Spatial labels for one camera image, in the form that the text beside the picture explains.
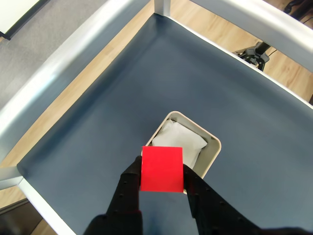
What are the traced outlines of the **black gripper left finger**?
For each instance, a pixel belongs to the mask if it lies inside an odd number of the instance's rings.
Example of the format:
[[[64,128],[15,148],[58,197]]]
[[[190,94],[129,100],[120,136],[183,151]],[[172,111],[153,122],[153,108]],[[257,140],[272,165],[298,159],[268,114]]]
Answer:
[[[142,213],[139,209],[139,188],[142,157],[120,175],[105,214],[96,216],[87,226],[86,235],[141,235]]]

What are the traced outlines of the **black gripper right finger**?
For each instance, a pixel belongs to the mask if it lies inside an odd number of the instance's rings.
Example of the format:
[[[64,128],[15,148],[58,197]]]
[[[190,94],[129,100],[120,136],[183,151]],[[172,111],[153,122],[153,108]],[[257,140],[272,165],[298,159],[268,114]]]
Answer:
[[[248,220],[191,168],[183,165],[186,190],[192,217],[200,235],[311,235],[301,228],[262,229]]]

